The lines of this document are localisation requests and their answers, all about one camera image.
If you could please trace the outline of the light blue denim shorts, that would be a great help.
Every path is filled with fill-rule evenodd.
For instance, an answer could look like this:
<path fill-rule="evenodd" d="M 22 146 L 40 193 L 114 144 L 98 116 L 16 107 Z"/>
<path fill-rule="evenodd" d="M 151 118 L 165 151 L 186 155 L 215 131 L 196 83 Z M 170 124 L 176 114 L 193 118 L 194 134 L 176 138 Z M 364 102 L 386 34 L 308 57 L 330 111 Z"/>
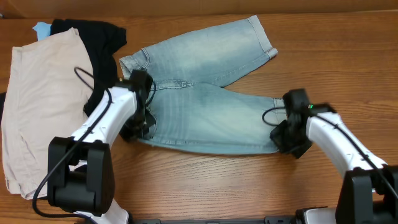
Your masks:
<path fill-rule="evenodd" d="M 205 154 L 271 154 L 270 133 L 285 119 L 279 98 L 229 91 L 228 85 L 277 55 L 257 16 L 188 32 L 125 56 L 123 75 L 153 78 L 142 137 L 154 146 Z"/>

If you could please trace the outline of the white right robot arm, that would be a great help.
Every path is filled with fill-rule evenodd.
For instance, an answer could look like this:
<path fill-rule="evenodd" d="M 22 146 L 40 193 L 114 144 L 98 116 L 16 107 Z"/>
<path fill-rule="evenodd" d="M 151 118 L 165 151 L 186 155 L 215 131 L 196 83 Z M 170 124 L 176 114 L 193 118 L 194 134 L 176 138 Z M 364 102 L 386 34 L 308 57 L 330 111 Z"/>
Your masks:
<path fill-rule="evenodd" d="M 287 117 L 270 138 L 283 154 L 300 158 L 312 144 L 343 177 L 335 208 L 303 208 L 295 215 L 269 216 L 265 223 L 397 224 L 397 167 L 368 150 L 328 104 L 313 105 L 304 89 L 283 97 Z"/>

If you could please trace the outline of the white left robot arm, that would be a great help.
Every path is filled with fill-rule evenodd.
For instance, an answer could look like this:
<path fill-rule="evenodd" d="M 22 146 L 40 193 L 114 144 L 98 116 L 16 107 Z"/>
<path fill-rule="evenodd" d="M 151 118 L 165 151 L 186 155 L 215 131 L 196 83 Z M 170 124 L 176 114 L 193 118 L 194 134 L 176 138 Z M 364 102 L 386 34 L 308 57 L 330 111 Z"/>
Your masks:
<path fill-rule="evenodd" d="M 156 124 L 147 106 L 156 85 L 144 69 L 104 91 L 94 112 L 70 137 L 55 137 L 48 149 L 47 200 L 87 223 L 132 223 L 114 198 L 111 146 L 143 138 Z"/>

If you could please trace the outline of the black t-shirt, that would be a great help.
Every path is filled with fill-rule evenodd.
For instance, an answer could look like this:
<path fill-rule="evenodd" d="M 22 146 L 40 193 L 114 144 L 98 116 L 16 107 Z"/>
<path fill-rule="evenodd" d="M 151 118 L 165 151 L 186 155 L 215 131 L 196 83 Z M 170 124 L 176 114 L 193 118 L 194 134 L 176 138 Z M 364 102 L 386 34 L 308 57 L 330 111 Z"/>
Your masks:
<path fill-rule="evenodd" d="M 93 92 L 83 107 L 88 117 L 101 101 L 104 87 L 113 86 L 118 78 L 113 55 L 126 44 L 126 31 L 107 22 L 56 19 L 52 23 L 50 36 L 71 28 L 78 30 L 93 68 L 91 73 L 80 67 L 74 68 L 78 78 L 86 75 L 93 79 Z"/>

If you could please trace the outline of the beige cotton shorts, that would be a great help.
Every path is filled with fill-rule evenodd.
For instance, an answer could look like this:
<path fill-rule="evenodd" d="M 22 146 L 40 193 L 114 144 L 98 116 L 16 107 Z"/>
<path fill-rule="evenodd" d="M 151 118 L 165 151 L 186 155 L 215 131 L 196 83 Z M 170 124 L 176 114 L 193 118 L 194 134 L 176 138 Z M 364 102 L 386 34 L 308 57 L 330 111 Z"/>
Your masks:
<path fill-rule="evenodd" d="M 32 199 L 47 175 L 51 140 L 69 137 L 86 121 L 83 107 L 93 79 L 78 78 L 75 67 L 93 71 L 75 28 L 13 47 L 1 123 L 2 164 L 11 194 Z"/>

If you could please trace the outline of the light blue folded garment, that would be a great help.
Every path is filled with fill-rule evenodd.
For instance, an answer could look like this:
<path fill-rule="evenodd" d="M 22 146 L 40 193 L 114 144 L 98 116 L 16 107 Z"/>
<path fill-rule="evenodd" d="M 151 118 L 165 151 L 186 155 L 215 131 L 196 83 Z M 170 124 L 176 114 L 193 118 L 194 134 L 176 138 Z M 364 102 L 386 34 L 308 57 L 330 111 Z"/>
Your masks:
<path fill-rule="evenodd" d="M 51 24 L 46 22 L 38 22 L 35 26 L 33 26 L 32 29 L 36 32 L 38 41 L 50 36 L 51 26 Z"/>

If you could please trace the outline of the brown cardboard backdrop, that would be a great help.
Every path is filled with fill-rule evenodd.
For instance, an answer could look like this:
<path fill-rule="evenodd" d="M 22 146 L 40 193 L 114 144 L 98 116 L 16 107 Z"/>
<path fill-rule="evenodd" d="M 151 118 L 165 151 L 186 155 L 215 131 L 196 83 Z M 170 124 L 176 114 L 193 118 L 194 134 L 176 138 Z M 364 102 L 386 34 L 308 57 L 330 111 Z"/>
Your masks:
<path fill-rule="evenodd" d="M 191 16 L 397 9 L 397 0 L 1 0 L 10 18 Z"/>

